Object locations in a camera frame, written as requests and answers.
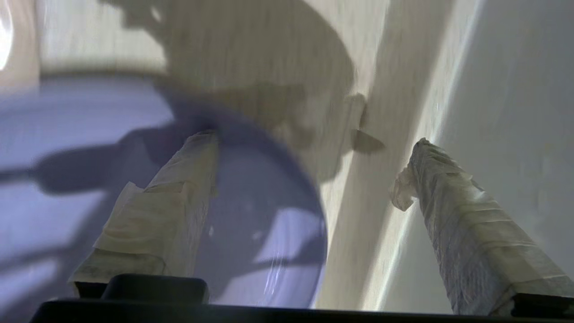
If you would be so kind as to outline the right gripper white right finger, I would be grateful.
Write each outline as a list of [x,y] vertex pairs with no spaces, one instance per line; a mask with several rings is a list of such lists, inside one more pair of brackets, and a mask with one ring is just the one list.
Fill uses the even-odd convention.
[[418,202],[455,315],[572,317],[572,279],[440,147],[416,142],[390,196]]

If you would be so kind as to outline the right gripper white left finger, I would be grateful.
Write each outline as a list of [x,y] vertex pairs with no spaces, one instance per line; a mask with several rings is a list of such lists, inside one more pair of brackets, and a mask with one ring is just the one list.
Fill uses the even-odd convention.
[[220,139],[201,131],[145,188],[128,182],[94,242],[69,278],[80,298],[94,298],[121,274],[191,278],[217,177]]

